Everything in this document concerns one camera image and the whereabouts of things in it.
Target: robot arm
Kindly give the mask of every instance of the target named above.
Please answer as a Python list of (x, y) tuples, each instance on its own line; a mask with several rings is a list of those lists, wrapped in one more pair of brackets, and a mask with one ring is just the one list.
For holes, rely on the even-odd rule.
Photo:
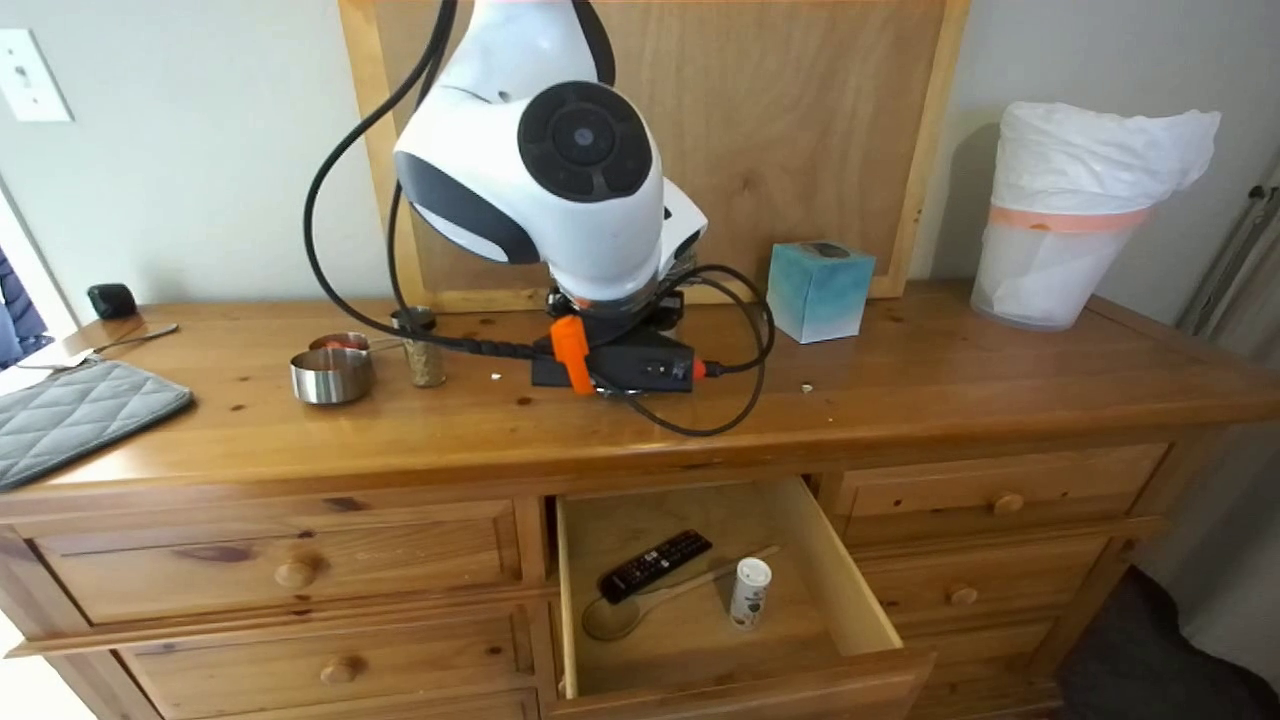
[(701, 239), (644, 117), (609, 89), (589, 0), (478, 0), (397, 139), (411, 209), (498, 265), (549, 265), (578, 306), (638, 306)]

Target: white bottle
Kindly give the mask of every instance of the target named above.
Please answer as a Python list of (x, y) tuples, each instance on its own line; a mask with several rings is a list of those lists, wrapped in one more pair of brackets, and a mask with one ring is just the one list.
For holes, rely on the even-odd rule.
[(765, 594), (771, 583), (771, 569), (759, 557), (735, 559), (729, 616), (735, 623), (758, 629), (765, 616)]

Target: black cable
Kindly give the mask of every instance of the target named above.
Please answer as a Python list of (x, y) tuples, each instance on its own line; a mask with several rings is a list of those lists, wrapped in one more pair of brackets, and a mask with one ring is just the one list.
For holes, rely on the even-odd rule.
[[(431, 55), (431, 50), (436, 50), (436, 60), (431, 60), (428, 73), (422, 76), (422, 89), (417, 89), (417, 106), (411, 106), (411, 108), (422, 108), (422, 106), (428, 99), (428, 93), (431, 93), (431, 85), (436, 85), (436, 76), (440, 76), (440, 55), (446, 55), (450, 35), (453, 35), (453, 22), (450, 22), (450, 27), (446, 27), (440, 15), (436, 15), (431, 40), (428, 40), (428, 55)], [(393, 277), (397, 310), (401, 310), (401, 318), (410, 318), (411, 310), (410, 310), (410, 302), (404, 302), (401, 258), (397, 258), (401, 200), (404, 200), (404, 186), (397, 180), (393, 203), (390, 203), (390, 277)]]
[(401, 195), (404, 195), (404, 189), (397, 186), (397, 189), (393, 189), (393, 203), (390, 203), (390, 277), (393, 277), (397, 310), (401, 310), (401, 318), (404, 318), (404, 312), (410, 312), (410, 302), (404, 302), (401, 258), (397, 258)]
[[(320, 293), (323, 293), (339, 312), (348, 312), (351, 319), (361, 319), (361, 324), (369, 324), (369, 327), (377, 327), (377, 334), (410, 338), (410, 341), (428, 341), (428, 345), (459, 350), (459, 352), (478, 352), (478, 356), (533, 360), (533, 356), (538, 356), (538, 345), (478, 341), (478, 338), (436, 338), (436, 334), (428, 334), (428, 327), (422, 324), (422, 312), (410, 310), (410, 296), (404, 296), (404, 284), (401, 284), (401, 259), (397, 259), (397, 219), (401, 219), (401, 200), (404, 200), (404, 189), (401, 189), (401, 186), (397, 186), (397, 191), (393, 191), (390, 227), (383, 227), (390, 277), (393, 277), (393, 296), (397, 296), (397, 319), (401, 319), (401, 324), (383, 324), (383, 319), (361, 312), (357, 306), (348, 306), (348, 302), (331, 288), (331, 280), (329, 280), (329, 274), (323, 274), (323, 265), (320, 265), (320, 252), (315, 252), (315, 203), (320, 203), (320, 189), (323, 189), (329, 174), (331, 174), (331, 170), (348, 157), (348, 149), (361, 144), (361, 139), (369, 138), (369, 127), (380, 123), (411, 89), (422, 89), (422, 99), (428, 96), (428, 89), (436, 85), (436, 73), (440, 73), (450, 35), (453, 35), (453, 22), (457, 22), (457, 0), (440, 0), (431, 40), (428, 40), (423, 55), (417, 60), (417, 70), (397, 85), (397, 93), (393, 93), (383, 106), (377, 106), (377, 108), (320, 161), (320, 170), (315, 170), (315, 178), (312, 178), (312, 186), (308, 186), (308, 200), (304, 200), (304, 252), (308, 252), (308, 270), (312, 270)], [(735, 296), (729, 284), (714, 280), (718, 274), (742, 280), (742, 284), (758, 296), (769, 334), (759, 334), (758, 312), (752, 312), (752, 306), (747, 306), (746, 296)], [(769, 352), (771, 352), (771, 345), (778, 345), (778, 324), (771, 324), (771, 312), (769, 312), (769, 306), (765, 306), (765, 293), (759, 293), (746, 274), (735, 274), (735, 270), (729, 270), (729, 265), (701, 265), (701, 270), (683, 270), (683, 274), (661, 280), (661, 288), (652, 293), (652, 302), (640, 306), (640, 312), (631, 318), (631, 327), (627, 327), (627, 334), (638, 334), (638, 327), (644, 324), (644, 318), (647, 318), (670, 293), (677, 293), (677, 288), (683, 288), (683, 284), (709, 284), (709, 288), (718, 288), (721, 296), (729, 296), (729, 302), (746, 312), (746, 319), (747, 319), (747, 327), (752, 327), (752, 341), (758, 341), (758, 356), (752, 356), (752, 360), (742, 360), (742, 364), (709, 360), (709, 374), (714, 374), (714, 376), (729, 376), (729, 374), (747, 374), (747, 368), (758, 368), (752, 395), (746, 402), (746, 408), (742, 408), (735, 417), (729, 417), (726, 426), (714, 426), (714, 430), (689, 430), (689, 426), (677, 426), (677, 419), (670, 419), (670, 417), (657, 417), (657, 413), (652, 413), (644, 402), (638, 402), (638, 395), (627, 395), (627, 403), (631, 403), (640, 417), (647, 417), (652, 426), (670, 430), (670, 433), (679, 433), (679, 436), (721, 436), (721, 433), (729, 433), (729, 430), (735, 430), (742, 419), (752, 417), (752, 408), (758, 408), (758, 402), (759, 402), (759, 393), (765, 393), (765, 360), (769, 360)]]
[(351, 144), (361, 144), (361, 138), (380, 123), (431, 70), (440, 70), (446, 60), (446, 43), (453, 35), (453, 15), (457, 15), (457, 0), (440, 0), (436, 10), (436, 27), (431, 27), (431, 40), (423, 50), (423, 55), (411, 63), (411, 73), (401, 80), (401, 89), (377, 106), (315, 170), (312, 186), (308, 186), (308, 200), (304, 200), (304, 248), (308, 248), (308, 265), (312, 265), (312, 277), (320, 284), (320, 293), (343, 310), (351, 319), (377, 327), (377, 334), (390, 334), (390, 338), (422, 338), (417, 327), (401, 327), (401, 324), (383, 324), (377, 318), (363, 318), (357, 306), (348, 306), (331, 280), (323, 277), (323, 265), (320, 265), (320, 252), (315, 252), (315, 203), (320, 203), (320, 189), (329, 180), (329, 174), (348, 157)]
[(742, 284), (752, 288), (752, 296), (758, 296), (759, 310), (765, 310), (765, 327), (769, 327), (769, 338), (765, 338), (759, 324), (758, 324), (758, 312), (752, 312), (752, 306), (747, 306), (746, 296), (735, 296), (735, 293), (734, 293), (729, 284), (721, 284), (721, 280), (701, 277), (701, 284), (709, 284), (709, 288), (718, 288), (721, 296), (729, 296), (729, 302), (746, 312), (746, 319), (747, 319), (747, 327), (752, 327), (758, 356), (752, 356), (747, 364), (742, 364), (742, 368), (758, 368), (758, 382), (752, 382), (747, 402), (746, 402), (726, 426), (697, 430), (697, 426), (677, 426), (677, 419), (670, 419), (670, 417), (657, 417), (640, 395), (627, 395), (627, 393), (623, 393), (623, 402), (627, 402), (631, 413), (640, 413), (644, 419), (652, 419), (652, 426), (661, 426), (661, 430), (670, 430), (670, 433), (677, 433), (677, 436), (721, 436), (721, 433), (734, 433), (735, 426), (746, 426), (746, 419), (758, 413), (759, 393), (765, 393), (765, 360), (769, 360), (769, 352), (771, 352), (771, 312), (769, 312), (759, 288), (758, 288), (747, 277), (742, 277), (735, 270), (729, 270), (729, 277), (735, 277)]

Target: drawer handle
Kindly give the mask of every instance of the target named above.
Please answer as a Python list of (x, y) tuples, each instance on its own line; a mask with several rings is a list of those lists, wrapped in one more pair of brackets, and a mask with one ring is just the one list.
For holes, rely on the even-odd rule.
[(1015, 516), (1015, 513), (1023, 513), (1030, 509), (1030, 496), (1023, 494), (1000, 494), (997, 501), (991, 501), (991, 516)]
[(972, 589), (972, 583), (957, 583), (957, 589), (947, 594), (947, 606), (972, 607), (972, 606), (978, 606), (978, 589)]
[(320, 557), (293, 557), (278, 569), (278, 583), (290, 594), (301, 594), (301, 589), (315, 583), (320, 571), (323, 571)]
[(361, 656), (335, 656), (320, 669), (320, 684), (357, 684), (361, 673), (363, 673)]

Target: blue tissue box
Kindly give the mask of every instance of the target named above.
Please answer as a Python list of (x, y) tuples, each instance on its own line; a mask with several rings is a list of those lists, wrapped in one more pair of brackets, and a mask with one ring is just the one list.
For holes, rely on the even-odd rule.
[(769, 310), (800, 345), (855, 338), (872, 293), (875, 258), (835, 244), (771, 244)]

